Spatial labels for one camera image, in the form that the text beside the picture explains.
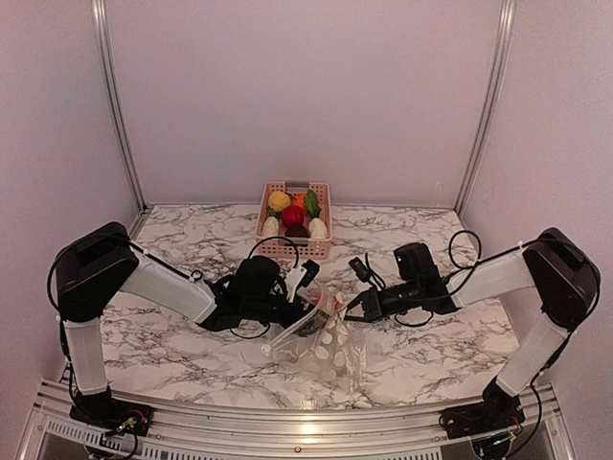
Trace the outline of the clear zip top bag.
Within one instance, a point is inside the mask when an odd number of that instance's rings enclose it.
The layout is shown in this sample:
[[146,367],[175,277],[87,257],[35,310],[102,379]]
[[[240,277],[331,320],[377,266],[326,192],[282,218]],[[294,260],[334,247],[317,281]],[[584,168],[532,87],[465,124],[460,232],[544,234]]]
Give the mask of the clear zip top bag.
[[312,317],[321,300],[334,295],[326,287],[313,284],[298,289],[296,298],[311,304],[311,312],[261,345],[262,354],[287,365],[332,388],[354,392],[363,383],[366,368],[364,334],[343,318],[315,330]]

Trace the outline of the dark purple fake beet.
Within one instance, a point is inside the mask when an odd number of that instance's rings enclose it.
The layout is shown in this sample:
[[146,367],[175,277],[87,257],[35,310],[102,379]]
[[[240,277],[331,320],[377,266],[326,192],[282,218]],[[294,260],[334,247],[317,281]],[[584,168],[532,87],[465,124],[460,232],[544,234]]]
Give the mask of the dark purple fake beet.
[[288,238],[309,238],[309,232],[303,225],[292,225],[287,227],[285,235]]

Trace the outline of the red fake apple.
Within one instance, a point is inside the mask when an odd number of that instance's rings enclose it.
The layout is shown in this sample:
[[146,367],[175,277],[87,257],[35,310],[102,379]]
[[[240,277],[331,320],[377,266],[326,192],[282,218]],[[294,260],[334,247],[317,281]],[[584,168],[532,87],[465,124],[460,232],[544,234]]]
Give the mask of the red fake apple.
[[286,228],[292,225],[303,225],[305,213],[301,207],[290,205],[282,211],[281,220]]

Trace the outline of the yellow fake lemon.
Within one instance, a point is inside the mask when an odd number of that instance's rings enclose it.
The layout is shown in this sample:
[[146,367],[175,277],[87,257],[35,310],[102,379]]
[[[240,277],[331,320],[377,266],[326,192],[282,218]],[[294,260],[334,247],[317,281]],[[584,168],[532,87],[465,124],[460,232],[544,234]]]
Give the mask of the yellow fake lemon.
[[290,195],[286,192],[276,190],[273,191],[267,200],[268,209],[274,213],[280,213],[292,204]]

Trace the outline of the orange fake orange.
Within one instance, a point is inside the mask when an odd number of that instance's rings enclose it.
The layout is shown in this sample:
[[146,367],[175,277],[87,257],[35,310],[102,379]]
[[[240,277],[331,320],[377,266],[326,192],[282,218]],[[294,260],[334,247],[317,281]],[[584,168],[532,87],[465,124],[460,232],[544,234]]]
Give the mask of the orange fake orange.
[[291,196],[291,204],[293,206],[305,207],[306,194],[293,194]]

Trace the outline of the green fake leafy vegetable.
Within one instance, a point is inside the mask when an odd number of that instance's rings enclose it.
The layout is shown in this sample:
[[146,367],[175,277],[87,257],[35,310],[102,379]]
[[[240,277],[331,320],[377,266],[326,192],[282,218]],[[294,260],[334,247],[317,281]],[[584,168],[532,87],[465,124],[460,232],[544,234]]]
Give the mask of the green fake leafy vegetable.
[[319,204],[318,196],[312,190],[308,190],[306,192],[306,196],[304,199],[304,206],[307,213],[313,218],[317,219],[321,214],[321,207]]

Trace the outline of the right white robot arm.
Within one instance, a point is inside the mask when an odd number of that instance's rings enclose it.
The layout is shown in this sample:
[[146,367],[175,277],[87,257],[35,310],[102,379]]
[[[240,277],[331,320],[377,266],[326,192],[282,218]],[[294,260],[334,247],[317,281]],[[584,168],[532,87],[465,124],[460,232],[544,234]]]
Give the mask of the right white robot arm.
[[457,265],[447,276],[440,273],[423,242],[397,248],[394,257],[401,281],[391,286],[383,283],[368,258],[351,260],[351,268],[369,288],[350,301],[347,309],[361,312],[348,314],[348,320],[374,323],[413,309],[443,316],[510,296],[537,304],[532,325],[510,360],[488,383],[481,400],[443,411],[441,424],[447,429],[494,429],[522,420],[520,394],[533,389],[554,365],[600,301],[599,269],[555,227],[493,256]]

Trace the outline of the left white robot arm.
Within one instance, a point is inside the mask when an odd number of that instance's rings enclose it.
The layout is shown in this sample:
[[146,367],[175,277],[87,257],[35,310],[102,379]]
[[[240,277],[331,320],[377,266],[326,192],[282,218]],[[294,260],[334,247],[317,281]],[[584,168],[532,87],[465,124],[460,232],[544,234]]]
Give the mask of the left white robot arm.
[[312,312],[299,292],[319,271],[317,263],[296,255],[283,272],[273,259],[250,252],[235,272],[211,281],[198,270],[183,272],[151,254],[117,221],[68,244],[51,263],[46,293],[70,366],[71,418],[111,429],[129,419],[139,426],[148,421],[149,407],[116,399],[106,375],[101,323],[117,296],[151,303],[213,333],[244,321],[287,328]]

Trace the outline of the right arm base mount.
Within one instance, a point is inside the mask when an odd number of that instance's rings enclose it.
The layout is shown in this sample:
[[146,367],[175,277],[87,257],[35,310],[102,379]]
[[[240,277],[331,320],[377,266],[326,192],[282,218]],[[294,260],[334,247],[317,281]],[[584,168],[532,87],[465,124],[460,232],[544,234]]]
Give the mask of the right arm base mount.
[[458,439],[520,426],[525,420],[524,412],[517,404],[499,411],[497,408],[487,407],[484,402],[478,402],[444,409],[439,425],[449,439]]

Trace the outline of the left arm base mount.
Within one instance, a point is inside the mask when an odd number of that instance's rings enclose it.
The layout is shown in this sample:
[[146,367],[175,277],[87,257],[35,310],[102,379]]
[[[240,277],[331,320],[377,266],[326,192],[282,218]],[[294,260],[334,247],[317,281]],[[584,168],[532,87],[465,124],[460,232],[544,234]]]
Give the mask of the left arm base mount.
[[115,398],[93,398],[74,403],[70,417],[91,426],[104,428],[107,436],[124,433],[146,436],[153,412],[153,408],[145,404]]

